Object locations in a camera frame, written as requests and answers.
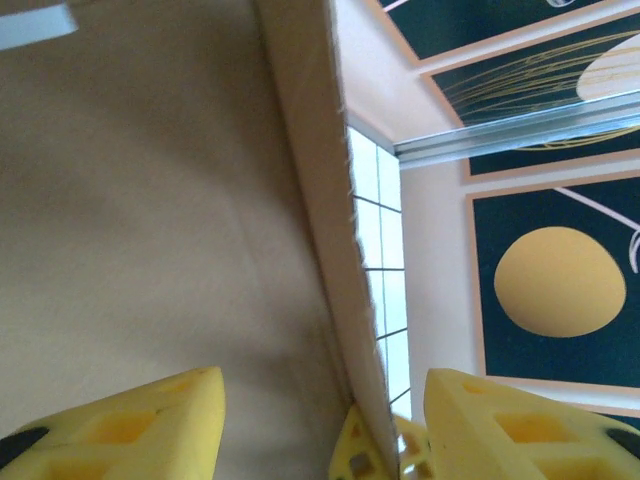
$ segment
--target metal rail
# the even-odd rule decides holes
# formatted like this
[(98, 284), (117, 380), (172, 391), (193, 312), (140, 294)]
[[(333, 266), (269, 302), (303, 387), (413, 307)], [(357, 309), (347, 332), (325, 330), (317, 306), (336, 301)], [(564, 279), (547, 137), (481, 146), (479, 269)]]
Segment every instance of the metal rail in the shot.
[(640, 126), (640, 91), (460, 128), (394, 145), (416, 168)]

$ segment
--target black foam tip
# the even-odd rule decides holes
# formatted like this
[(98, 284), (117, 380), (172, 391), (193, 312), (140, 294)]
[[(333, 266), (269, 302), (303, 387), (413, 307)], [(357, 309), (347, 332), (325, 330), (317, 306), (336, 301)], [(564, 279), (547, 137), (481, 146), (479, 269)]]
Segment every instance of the black foam tip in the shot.
[(609, 428), (606, 434), (611, 440), (640, 460), (640, 435), (621, 428)]
[(0, 470), (29, 450), (47, 433), (47, 427), (36, 427), (0, 439)]

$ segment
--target cardboard wall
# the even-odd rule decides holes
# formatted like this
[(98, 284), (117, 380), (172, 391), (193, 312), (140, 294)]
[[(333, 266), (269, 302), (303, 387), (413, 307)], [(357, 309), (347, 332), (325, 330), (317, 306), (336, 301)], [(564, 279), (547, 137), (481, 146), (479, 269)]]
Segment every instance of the cardboard wall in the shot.
[(219, 365), (216, 478), (326, 478), (349, 387), (252, 3), (73, 11), (0, 52), (0, 436)]

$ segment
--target yellow moon graphic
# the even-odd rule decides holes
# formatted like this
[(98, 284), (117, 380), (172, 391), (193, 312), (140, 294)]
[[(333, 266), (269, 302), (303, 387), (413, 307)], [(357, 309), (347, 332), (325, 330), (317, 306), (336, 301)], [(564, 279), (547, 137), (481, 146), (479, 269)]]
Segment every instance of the yellow moon graphic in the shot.
[(494, 287), (509, 318), (547, 337), (576, 337), (611, 322), (626, 284), (616, 261), (593, 238), (566, 227), (516, 240), (496, 268)]
[(640, 88), (640, 35), (616, 45), (595, 59), (578, 79), (584, 100), (629, 93)]

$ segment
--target yellow circle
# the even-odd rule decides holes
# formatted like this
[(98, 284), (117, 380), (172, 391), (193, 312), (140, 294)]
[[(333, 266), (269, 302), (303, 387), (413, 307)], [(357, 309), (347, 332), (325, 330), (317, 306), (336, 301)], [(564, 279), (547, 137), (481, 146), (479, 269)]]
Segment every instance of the yellow circle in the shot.
[(516, 240), (498, 263), (494, 287), (516, 325), (547, 337), (604, 327), (626, 297), (624, 276), (609, 252), (566, 227), (540, 228)]

